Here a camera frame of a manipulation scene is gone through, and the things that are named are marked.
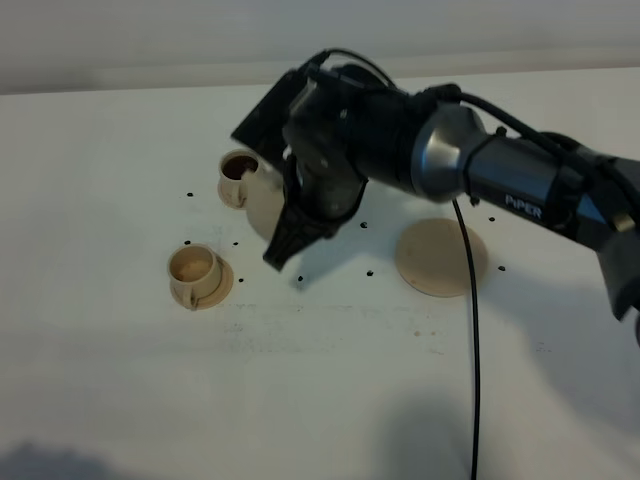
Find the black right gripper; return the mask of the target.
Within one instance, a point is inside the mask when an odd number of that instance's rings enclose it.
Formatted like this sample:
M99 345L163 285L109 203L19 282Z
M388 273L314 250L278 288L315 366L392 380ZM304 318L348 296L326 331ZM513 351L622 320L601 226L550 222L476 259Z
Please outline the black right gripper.
M409 94L354 64L299 68L281 79L284 205L263 260L287 261L351 219L368 181L415 193L413 150L434 115L429 90Z

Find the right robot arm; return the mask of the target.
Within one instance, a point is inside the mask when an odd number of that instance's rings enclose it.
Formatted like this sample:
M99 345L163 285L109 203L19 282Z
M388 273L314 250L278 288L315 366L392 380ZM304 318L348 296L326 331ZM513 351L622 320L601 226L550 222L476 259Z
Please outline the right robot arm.
M486 200L597 253L611 309L639 305L639 166L539 132L454 84L416 94L346 64L313 84L282 135L284 207L265 260L333 236L376 180L434 202Z

